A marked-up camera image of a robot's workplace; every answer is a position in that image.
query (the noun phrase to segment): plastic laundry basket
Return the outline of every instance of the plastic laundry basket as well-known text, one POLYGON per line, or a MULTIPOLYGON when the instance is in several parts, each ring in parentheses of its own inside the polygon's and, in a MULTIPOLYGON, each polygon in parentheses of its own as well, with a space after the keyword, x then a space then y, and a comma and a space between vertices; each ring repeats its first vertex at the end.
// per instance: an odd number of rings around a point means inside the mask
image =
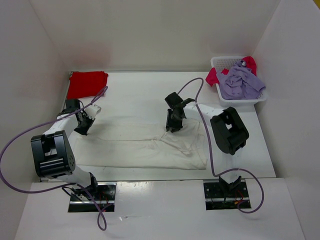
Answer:
MULTIPOLYGON (((211 58, 211 66, 218 72, 223 69, 230 69, 237 61, 243 58, 244 56, 217 56, 211 58)), ((219 94, 220 105, 223 107, 252 106, 258 102, 263 102, 268 98, 267 91, 264 89, 257 99, 226 100, 221 96, 219 84, 216 83, 215 86, 219 94)))

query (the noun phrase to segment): white cloth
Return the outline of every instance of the white cloth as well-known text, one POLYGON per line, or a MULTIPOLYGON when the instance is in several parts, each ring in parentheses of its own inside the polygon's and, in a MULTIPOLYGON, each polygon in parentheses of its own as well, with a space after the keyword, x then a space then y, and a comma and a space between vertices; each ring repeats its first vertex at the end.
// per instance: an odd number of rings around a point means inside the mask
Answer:
POLYGON ((74 145, 76 164, 118 168, 165 168, 203 170, 203 124, 183 120, 183 128, 166 132, 160 124, 93 124, 87 136, 79 135, 74 145))

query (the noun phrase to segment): red garment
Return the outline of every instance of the red garment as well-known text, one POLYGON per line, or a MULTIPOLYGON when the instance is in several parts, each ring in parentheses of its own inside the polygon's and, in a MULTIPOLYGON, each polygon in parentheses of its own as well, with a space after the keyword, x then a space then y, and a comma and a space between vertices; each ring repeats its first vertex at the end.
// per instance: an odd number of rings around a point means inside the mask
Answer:
POLYGON ((242 58, 246 62, 246 68, 251 69, 251 72, 257 76, 257 64, 252 56, 242 58))
MULTIPOLYGON (((222 74, 227 75, 229 72, 228 69, 223 69, 222 70, 222 74)), ((205 81, 212 87, 214 84, 219 84, 219 80, 217 78, 217 71, 216 69, 213 67, 211 68, 208 76, 206 76, 205 81)))
POLYGON ((94 97, 107 85, 108 74, 103 71, 73 72, 66 99, 94 97))

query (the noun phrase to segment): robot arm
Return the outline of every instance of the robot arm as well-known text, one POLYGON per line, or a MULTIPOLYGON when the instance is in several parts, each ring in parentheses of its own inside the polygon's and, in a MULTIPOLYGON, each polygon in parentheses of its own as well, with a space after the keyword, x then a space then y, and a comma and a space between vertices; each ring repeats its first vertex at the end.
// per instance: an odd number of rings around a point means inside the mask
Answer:
MULTIPOLYGON (((66 108, 59 113, 57 119, 64 118, 81 108, 78 99, 66 100, 65 105, 66 108)), ((32 137, 31 148, 34 167, 39 177, 80 184, 90 192, 96 190, 98 184, 93 174, 76 166, 75 156, 68 138, 73 130, 81 135, 87 135, 100 111, 99 106, 91 105, 85 111, 54 123, 42 135, 32 137)))
MULTIPOLYGON (((194 102, 193 99, 183 100, 173 92, 165 98, 165 101, 170 107, 166 121, 167 131, 174 133, 182 129, 183 119, 186 118, 202 122, 196 106, 197 103, 191 103, 194 102)), ((198 107, 202 112, 205 124, 211 124, 215 142, 223 152, 224 170, 239 168, 242 149, 246 145, 249 133, 236 109, 229 107, 222 113, 217 113, 215 108, 204 104, 198 104, 198 107)), ((239 171, 232 171, 222 175, 219 181, 227 189, 232 189, 241 181, 241 177, 239 171)))

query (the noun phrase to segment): lavender shirt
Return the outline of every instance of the lavender shirt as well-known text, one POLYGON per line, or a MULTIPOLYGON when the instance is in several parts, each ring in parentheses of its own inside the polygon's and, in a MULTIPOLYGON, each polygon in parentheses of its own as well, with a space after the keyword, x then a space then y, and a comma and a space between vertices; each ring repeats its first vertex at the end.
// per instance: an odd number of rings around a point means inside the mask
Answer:
POLYGON ((257 99, 266 88, 265 84, 245 65, 245 61, 241 60, 230 68, 227 75, 221 72, 216 74, 220 82, 221 96, 225 100, 257 99))

